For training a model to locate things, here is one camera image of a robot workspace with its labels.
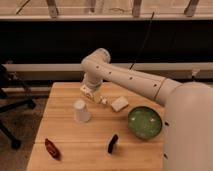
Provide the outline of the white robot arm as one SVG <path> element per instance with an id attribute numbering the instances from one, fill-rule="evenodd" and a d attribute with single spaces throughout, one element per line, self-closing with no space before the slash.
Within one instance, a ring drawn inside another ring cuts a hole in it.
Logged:
<path id="1" fill-rule="evenodd" d="M 213 87 L 114 66 L 104 48 L 81 66 L 91 90 L 107 80 L 164 107 L 163 171 L 213 171 Z"/>

